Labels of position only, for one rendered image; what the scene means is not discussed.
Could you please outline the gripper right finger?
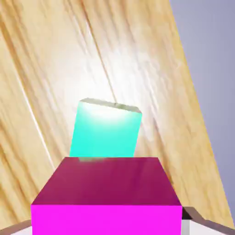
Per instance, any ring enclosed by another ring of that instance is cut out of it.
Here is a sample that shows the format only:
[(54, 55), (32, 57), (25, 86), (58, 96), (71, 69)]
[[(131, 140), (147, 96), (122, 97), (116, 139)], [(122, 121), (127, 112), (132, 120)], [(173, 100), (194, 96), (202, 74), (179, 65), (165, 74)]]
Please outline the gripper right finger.
[(194, 207), (183, 207), (181, 235), (235, 235), (235, 229), (204, 219)]

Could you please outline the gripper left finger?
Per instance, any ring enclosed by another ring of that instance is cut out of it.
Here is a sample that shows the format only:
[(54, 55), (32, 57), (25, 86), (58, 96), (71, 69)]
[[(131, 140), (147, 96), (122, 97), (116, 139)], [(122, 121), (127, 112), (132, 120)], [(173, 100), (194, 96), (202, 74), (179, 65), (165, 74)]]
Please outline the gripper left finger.
[(31, 220), (26, 220), (18, 224), (0, 230), (0, 235), (32, 235)]

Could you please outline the small magenta cube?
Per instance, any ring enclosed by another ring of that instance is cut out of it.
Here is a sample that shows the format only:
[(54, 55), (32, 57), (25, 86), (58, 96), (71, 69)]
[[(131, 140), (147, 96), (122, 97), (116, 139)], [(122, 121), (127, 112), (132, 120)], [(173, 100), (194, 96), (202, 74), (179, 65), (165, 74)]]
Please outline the small magenta cube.
[(181, 221), (156, 157), (66, 157), (31, 205), (33, 235), (181, 235)]

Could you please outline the small cyan cube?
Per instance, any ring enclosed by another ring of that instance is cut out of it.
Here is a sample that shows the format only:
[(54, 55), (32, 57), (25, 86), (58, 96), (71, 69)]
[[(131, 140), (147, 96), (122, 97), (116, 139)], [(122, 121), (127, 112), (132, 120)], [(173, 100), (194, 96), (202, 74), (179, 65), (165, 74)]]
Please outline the small cyan cube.
[(93, 98), (79, 101), (69, 155), (133, 157), (142, 119), (136, 106)]

